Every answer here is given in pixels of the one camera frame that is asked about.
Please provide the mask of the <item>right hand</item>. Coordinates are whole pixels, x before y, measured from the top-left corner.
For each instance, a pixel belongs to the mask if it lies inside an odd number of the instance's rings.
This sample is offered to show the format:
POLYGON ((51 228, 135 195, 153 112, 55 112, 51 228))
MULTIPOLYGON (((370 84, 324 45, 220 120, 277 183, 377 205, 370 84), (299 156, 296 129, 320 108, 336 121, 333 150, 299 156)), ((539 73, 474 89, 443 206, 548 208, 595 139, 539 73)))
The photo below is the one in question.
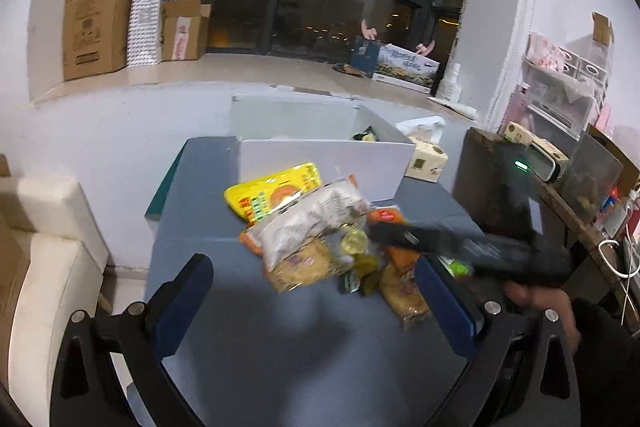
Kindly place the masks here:
POLYGON ((582 335, 578 332, 572 302, 565 291, 559 288, 527 287, 513 282, 505 283, 503 289, 506 297, 521 308, 540 312, 554 310, 562 322, 568 349, 574 355, 582 335))

